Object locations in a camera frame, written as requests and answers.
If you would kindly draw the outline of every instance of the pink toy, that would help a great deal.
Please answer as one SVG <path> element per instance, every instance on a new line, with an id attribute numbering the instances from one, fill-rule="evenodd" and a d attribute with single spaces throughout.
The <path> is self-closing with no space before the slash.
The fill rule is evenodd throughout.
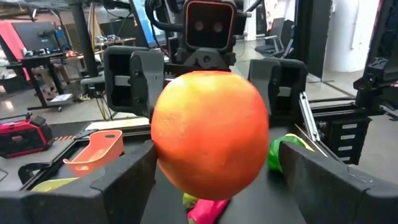
<path id="1" fill-rule="evenodd" d="M 195 207 L 188 213 L 188 220 L 194 224 L 213 224 L 221 215 L 229 200 L 212 201 L 199 199 Z"/>

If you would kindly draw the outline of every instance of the red panel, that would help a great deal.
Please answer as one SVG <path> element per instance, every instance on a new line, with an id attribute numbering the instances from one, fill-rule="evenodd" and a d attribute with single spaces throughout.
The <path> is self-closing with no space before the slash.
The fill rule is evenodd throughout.
<path id="1" fill-rule="evenodd" d="M 19 38 L 17 32 L 14 29 L 14 26 L 10 22 L 0 21 L 0 35 L 6 42 L 7 46 L 10 48 L 11 52 L 14 54 L 17 60 L 21 60 L 24 57 L 22 53 L 22 49 L 25 48 L 25 45 L 22 43 Z M 24 73 L 26 80 L 29 81 L 29 76 L 24 68 Z"/>

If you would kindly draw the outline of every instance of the metal rod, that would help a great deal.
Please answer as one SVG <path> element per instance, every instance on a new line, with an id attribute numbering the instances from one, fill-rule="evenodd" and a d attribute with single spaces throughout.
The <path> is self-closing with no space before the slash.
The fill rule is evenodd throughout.
<path id="1" fill-rule="evenodd" d="M 69 3 L 80 41 L 81 51 L 85 57 L 87 72 L 90 77 L 97 77 L 98 69 L 96 66 L 94 51 L 91 46 L 90 34 L 88 33 L 86 18 L 82 9 L 82 5 L 82 2 L 80 1 L 73 1 Z"/>

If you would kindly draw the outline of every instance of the black metal frame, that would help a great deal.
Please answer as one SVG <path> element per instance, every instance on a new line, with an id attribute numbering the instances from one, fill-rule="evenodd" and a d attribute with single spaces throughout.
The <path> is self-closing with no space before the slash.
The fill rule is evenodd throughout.
<path id="1" fill-rule="evenodd" d="M 51 63 L 52 58 L 62 58 L 64 56 L 63 53 L 55 53 L 49 55 L 37 55 L 27 57 L 21 60 L 21 62 L 11 63 L 7 66 L 8 69 L 16 69 L 16 68 L 26 68 L 26 72 L 30 78 L 30 82 L 35 90 L 37 97 L 39 98 L 41 106 L 32 106 L 28 107 L 27 110 L 41 110 L 47 108 L 58 108 L 60 105 L 48 105 L 42 90 L 40 89 L 40 85 L 34 76 L 32 69 L 41 65 L 45 65 L 49 68 L 49 74 L 55 84 L 55 87 L 60 95 L 63 94 L 62 84 L 55 72 L 54 65 Z"/>

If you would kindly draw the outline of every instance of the blue object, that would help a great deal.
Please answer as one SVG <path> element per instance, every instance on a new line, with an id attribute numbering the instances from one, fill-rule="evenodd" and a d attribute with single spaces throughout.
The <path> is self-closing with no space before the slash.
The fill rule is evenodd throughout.
<path id="1" fill-rule="evenodd" d="M 142 30 L 144 31 L 145 38 L 149 47 L 157 46 L 156 41 L 152 35 L 152 28 L 150 22 L 145 13 L 144 1 L 143 0 L 133 0 L 134 7 L 136 8 L 139 22 L 141 23 Z M 165 41 L 165 34 L 163 30 L 160 30 L 160 34 L 156 35 L 157 41 L 162 43 Z"/>

